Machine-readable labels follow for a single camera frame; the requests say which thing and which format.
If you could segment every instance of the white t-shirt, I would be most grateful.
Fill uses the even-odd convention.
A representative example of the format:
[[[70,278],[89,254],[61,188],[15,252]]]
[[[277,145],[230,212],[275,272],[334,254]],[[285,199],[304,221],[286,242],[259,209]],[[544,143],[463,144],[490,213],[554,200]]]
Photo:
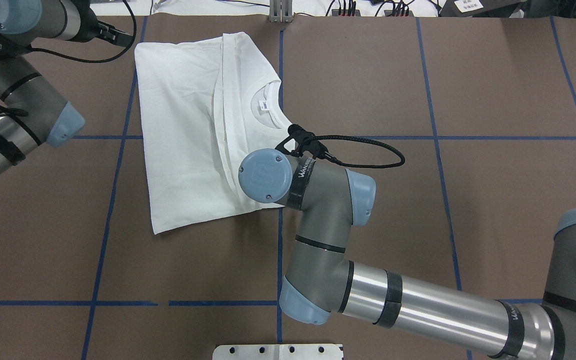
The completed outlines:
[[[281,80],[252,39],[140,43],[135,63],[153,232],[278,207],[238,181],[242,160],[277,146],[291,125]]]

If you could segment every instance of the shirt tag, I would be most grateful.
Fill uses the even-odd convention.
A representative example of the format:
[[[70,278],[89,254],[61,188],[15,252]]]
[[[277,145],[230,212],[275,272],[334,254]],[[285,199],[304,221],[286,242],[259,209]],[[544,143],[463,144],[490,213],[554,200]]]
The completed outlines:
[[[261,108],[261,110],[263,112],[269,112],[270,111],[270,106],[268,106],[267,100],[259,100],[259,107]]]
[[[454,4],[457,6],[457,9],[459,9],[459,11],[462,13],[471,12],[477,9],[483,9],[484,7],[480,2],[480,0],[457,0],[454,2]]]

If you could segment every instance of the table surface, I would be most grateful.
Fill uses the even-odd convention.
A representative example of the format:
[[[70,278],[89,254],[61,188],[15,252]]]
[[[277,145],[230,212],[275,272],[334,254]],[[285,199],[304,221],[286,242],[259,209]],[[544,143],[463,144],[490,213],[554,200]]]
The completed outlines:
[[[539,302],[558,219],[576,208],[576,20],[137,20],[146,42],[247,32],[281,76],[293,123],[406,155],[401,168],[362,171],[377,200],[368,225],[352,230],[349,259]],[[103,41],[36,45],[117,51]],[[283,316],[294,210],[153,235],[132,52],[108,64],[28,58],[87,125],[0,176],[0,359],[201,360],[221,344],[277,342],[343,344],[348,359],[487,359],[338,314],[322,326]],[[348,162],[391,160],[370,146],[329,149]]]

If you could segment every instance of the folded shirt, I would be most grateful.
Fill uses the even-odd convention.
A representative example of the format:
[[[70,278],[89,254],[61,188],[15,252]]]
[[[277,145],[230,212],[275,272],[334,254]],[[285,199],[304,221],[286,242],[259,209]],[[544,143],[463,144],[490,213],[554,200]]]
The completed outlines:
[[[153,232],[279,207],[238,181],[242,160],[291,125],[281,80],[249,35],[140,43],[135,63]]]

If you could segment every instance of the robotic arm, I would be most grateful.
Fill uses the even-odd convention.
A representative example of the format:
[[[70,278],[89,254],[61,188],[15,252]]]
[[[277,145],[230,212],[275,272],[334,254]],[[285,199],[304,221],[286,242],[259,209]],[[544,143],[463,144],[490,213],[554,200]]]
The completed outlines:
[[[345,259],[375,201],[366,175],[266,148],[244,159],[239,182],[253,200],[302,211],[279,299],[289,317],[321,325],[339,312],[494,359],[576,360],[576,210],[560,222],[542,305],[513,305]]]
[[[79,43],[99,38],[126,50],[134,41],[134,35],[98,21],[90,0],[0,0],[0,100],[7,106],[0,106],[0,174],[44,142],[62,145],[85,124],[23,59],[38,37]]]

